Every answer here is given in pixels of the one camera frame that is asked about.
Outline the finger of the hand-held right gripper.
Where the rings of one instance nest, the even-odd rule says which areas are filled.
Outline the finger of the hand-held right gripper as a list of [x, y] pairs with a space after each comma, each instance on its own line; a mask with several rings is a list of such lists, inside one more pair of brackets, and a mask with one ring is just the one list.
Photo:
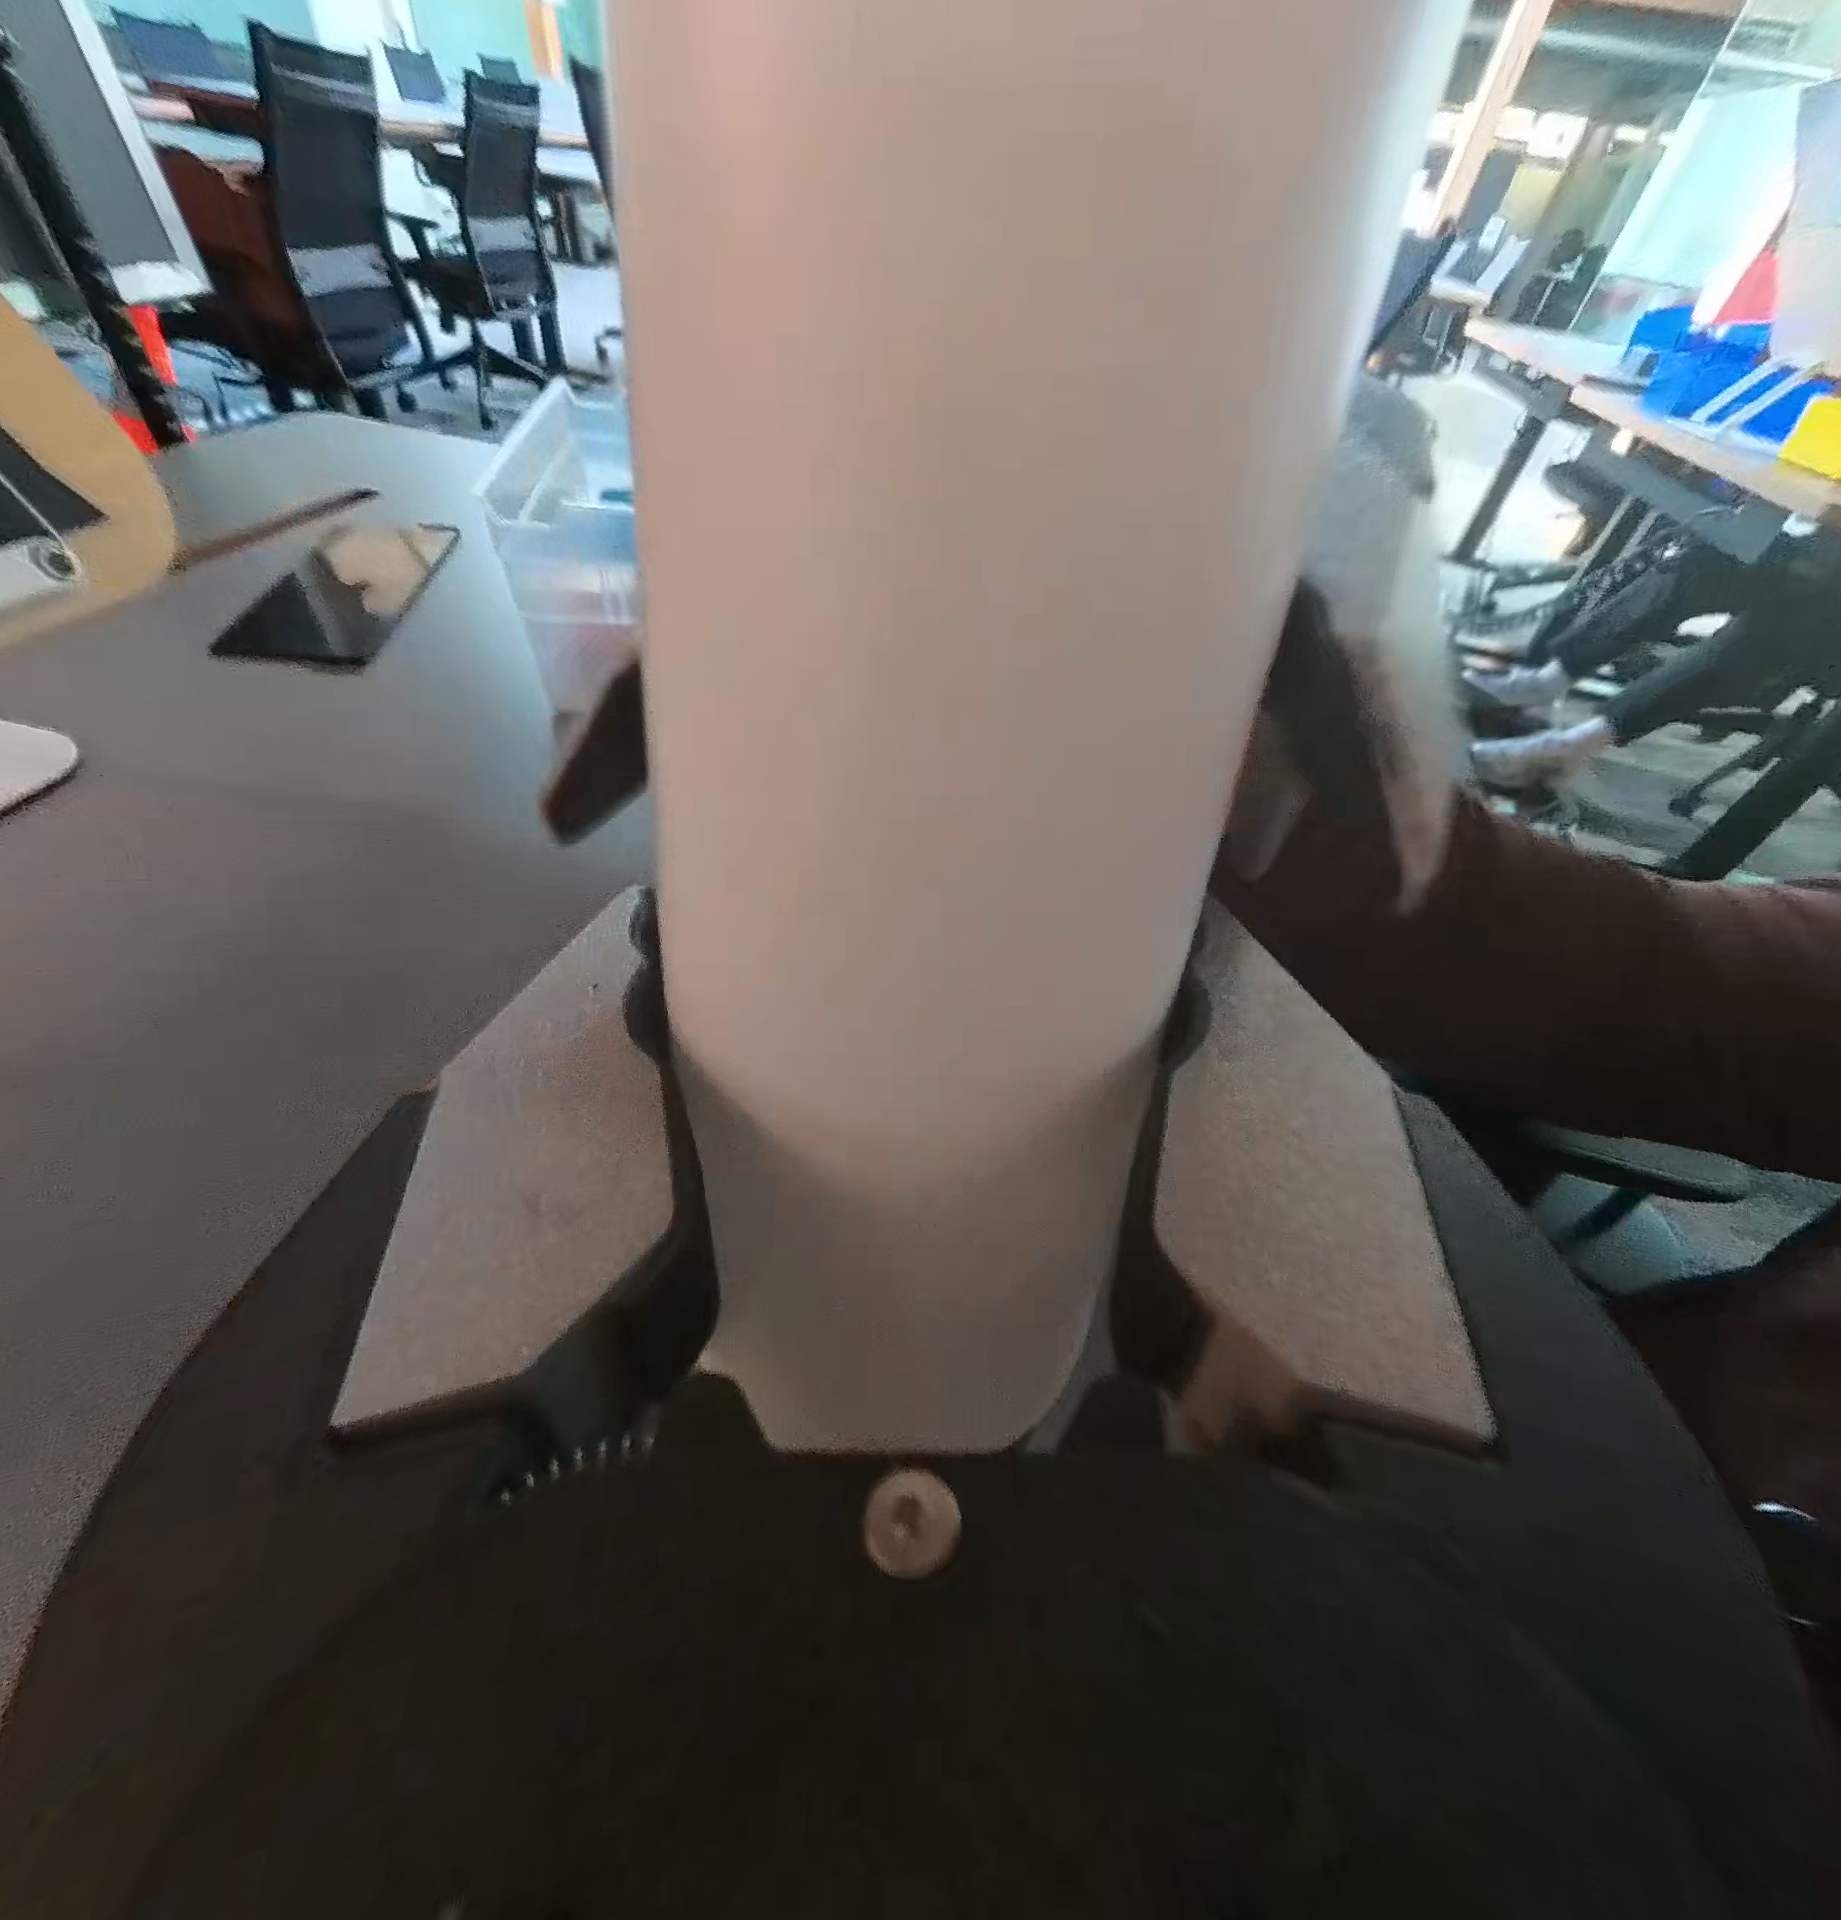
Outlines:
[[581, 845], [646, 791], [646, 676], [627, 661], [568, 725], [537, 811], [558, 845]]
[[1233, 783], [1226, 872], [1239, 880], [1265, 880], [1328, 811], [1384, 861], [1390, 907], [1413, 907], [1445, 866], [1463, 731], [1435, 486], [1435, 420], [1360, 373]]

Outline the black tripod leg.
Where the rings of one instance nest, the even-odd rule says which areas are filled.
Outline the black tripod leg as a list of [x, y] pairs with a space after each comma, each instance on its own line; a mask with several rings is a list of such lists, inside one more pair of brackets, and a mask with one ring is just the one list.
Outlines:
[[19, 221], [78, 288], [96, 340], [103, 341], [119, 383], [127, 388], [149, 448], [189, 445], [189, 425], [136, 326], [131, 304], [91, 237], [91, 224], [69, 187], [69, 178], [43, 134], [36, 100], [19, 80], [19, 54], [0, 26], [0, 186]]

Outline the black office chair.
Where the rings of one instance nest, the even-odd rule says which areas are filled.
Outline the black office chair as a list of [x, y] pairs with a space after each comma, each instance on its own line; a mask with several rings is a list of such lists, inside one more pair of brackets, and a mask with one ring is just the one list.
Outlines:
[[263, 186], [290, 288], [305, 310], [313, 392], [383, 420], [417, 388], [452, 388], [387, 237], [381, 100], [365, 54], [251, 22]]
[[537, 86], [464, 75], [458, 168], [446, 186], [458, 237], [417, 242], [411, 274], [446, 332], [464, 326], [476, 424], [497, 425], [497, 378], [546, 388], [568, 370], [558, 332], [558, 286], [537, 224]]

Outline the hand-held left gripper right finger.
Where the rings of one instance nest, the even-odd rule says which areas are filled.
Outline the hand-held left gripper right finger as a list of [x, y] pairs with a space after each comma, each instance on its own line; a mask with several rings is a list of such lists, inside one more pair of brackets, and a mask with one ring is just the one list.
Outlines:
[[1498, 1431], [1397, 1082], [1219, 899], [1160, 1031], [1107, 1329], [1190, 1451]]

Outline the white plastic cup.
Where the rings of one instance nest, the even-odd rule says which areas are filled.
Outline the white plastic cup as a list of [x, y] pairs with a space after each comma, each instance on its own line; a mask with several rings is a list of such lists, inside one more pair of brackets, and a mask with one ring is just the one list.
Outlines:
[[1463, 4], [608, 4], [657, 932], [788, 1451], [1001, 1451], [1114, 1265]]

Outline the person's right forearm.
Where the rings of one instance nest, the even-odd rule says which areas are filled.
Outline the person's right forearm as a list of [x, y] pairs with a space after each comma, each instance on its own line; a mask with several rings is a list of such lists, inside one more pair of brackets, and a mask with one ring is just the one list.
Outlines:
[[1659, 877], [1461, 797], [1404, 902], [1379, 797], [1347, 789], [1239, 797], [1213, 895], [1389, 1068], [1841, 1182], [1841, 877]]

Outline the clear plastic storage bin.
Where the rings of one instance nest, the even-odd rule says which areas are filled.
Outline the clear plastic storage bin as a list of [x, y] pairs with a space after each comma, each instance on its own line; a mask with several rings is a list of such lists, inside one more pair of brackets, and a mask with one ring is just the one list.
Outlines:
[[552, 378], [476, 486], [558, 725], [643, 652], [627, 404]]

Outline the black smartphone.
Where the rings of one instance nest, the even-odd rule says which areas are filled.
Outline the black smartphone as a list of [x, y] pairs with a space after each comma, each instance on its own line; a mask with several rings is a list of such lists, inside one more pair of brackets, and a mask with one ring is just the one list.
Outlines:
[[337, 524], [215, 643], [215, 661], [286, 661], [360, 671], [449, 564], [449, 524]]

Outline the wooden desk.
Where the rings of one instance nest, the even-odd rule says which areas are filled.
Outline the wooden desk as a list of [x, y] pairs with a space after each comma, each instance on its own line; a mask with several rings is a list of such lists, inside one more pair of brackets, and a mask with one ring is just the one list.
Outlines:
[[1780, 463], [1771, 445], [1748, 433], [1652, 415], [1629, 392], [1609, 383], [1618, 363], [1613, 345], [1495, 318], [1472, 318], [1463, 326], [1463, 341], [1475, 349], [1485, 382], [1506, 392], [1521, 420], [1448, 560], [1467, 564], [1481, 556], [1506, 495], [1547, 442], [1547, 429], [1563, 420], [1607, 425], [1609, 433], [1627, 433], [1635, 445], [1652, 445], [1652, 454], [1677, 463], [1679, 469], [1695, 469], [1716, 486], [1758, 500], [1777, 516], [1777, 524], [1795, 516], [1818, 529], [1841, 533], [1839, 480]]

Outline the white monitor stand base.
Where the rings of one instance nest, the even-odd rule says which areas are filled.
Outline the white monitor stand base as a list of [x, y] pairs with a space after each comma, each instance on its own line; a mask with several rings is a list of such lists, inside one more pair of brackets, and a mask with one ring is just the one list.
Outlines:
[[78, 770], [81, 749], [69, 734], [0, 720], [0, 817], [62, 789]]

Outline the computer monitor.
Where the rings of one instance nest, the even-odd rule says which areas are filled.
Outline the computer monitor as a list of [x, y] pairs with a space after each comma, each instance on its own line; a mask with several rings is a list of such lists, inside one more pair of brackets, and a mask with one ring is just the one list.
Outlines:
[[127, 304], [213, 292], [91, 4], [0, 4], [45, 150]]

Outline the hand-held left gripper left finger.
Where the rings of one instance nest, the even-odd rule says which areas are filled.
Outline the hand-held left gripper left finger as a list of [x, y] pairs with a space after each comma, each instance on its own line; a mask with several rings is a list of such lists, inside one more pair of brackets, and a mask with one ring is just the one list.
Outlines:
[[438, 1076], [331, 1428], [627, 1431], [714, 1318], [657, 902], [632, 886]]

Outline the brown cardboard panel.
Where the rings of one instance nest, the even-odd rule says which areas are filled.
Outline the brown cardboard panel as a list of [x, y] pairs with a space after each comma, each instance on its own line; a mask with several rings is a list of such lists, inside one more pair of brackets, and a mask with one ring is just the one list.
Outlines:
[[0, 292], [0, 649], [154, 591], [174, 556], [149, 459]]

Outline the blue plastic bins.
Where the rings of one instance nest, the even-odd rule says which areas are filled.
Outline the blue plastic bins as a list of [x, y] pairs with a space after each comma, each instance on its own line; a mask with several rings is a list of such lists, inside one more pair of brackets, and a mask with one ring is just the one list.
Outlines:
[[1803, 411], [1839, 392], [1825, 373], [1771, 355], [1771, 324], [1695, 326], [1691, 304], [1644, 310], [1618, 356], [1652, 420], [1677, 420], [1718, 439], [1784, 445]]

